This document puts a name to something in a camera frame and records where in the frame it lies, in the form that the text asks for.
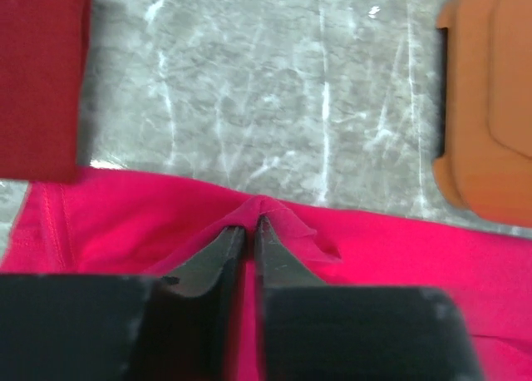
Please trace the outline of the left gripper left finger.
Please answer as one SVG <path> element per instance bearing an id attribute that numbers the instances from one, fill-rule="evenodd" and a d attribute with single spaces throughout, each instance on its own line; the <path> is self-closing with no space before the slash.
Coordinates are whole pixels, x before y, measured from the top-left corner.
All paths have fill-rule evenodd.
<path id="1" fill-rule="evenodd" d="M 230 380 L 245 231 L 163 277 L 1 278 L 4 380 Z"/>

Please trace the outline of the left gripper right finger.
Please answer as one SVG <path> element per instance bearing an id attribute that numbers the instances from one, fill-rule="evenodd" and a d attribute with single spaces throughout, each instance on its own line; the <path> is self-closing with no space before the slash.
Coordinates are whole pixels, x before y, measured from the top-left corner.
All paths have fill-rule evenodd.
<path id="1" fill-rule="evenodd" d="M 482 380 L 465 322 L 439 289 L 330 285 L 280 241 L 255 237 L 267 380 Z"/>

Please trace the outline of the pink t shirt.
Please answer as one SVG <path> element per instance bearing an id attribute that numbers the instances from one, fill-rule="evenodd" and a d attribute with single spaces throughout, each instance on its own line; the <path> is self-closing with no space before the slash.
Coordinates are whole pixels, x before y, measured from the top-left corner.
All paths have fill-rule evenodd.
<path id="1" fill-rule="evenodd" d="M 254 233 L 261 216 L 327 282 L 443 289 L 465 316 L 486 377 L 530 379 L 531 243 L 510 235 L 86 168 L 72 185 L 29 186 L 1 270 L 163 275 L 227 226 Z"/>

